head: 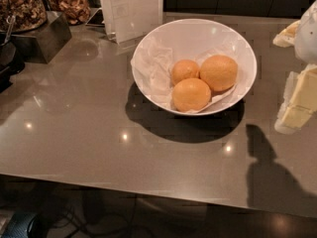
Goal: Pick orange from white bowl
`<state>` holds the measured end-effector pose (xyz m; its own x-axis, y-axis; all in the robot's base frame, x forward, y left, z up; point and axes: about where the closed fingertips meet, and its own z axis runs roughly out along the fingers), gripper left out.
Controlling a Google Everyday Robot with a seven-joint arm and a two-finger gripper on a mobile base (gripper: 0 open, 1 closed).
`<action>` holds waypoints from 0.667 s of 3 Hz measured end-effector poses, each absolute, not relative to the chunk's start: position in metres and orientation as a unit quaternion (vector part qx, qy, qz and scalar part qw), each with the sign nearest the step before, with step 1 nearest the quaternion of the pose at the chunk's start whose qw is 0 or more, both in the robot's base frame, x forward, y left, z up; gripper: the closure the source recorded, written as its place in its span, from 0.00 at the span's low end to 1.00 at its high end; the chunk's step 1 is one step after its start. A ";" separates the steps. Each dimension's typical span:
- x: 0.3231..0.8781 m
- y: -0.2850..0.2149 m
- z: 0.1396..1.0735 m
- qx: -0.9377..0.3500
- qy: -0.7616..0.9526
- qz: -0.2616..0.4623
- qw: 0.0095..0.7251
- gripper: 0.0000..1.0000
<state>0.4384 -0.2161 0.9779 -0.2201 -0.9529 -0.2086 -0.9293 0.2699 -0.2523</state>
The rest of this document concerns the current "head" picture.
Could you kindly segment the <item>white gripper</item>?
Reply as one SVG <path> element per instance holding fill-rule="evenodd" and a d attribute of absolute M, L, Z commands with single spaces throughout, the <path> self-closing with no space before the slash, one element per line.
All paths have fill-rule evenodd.
<path fill-rule="evenodd" d="M 300 73 L 291 72 L 286 80 L 283 103 L 277 113 L 274 129 L 282 134 L 300 130 L 317 112 L 317 0 L 279 34 L 272 43 L 281 48 L 294 45 L 295 54 L 306 63 Z"/>

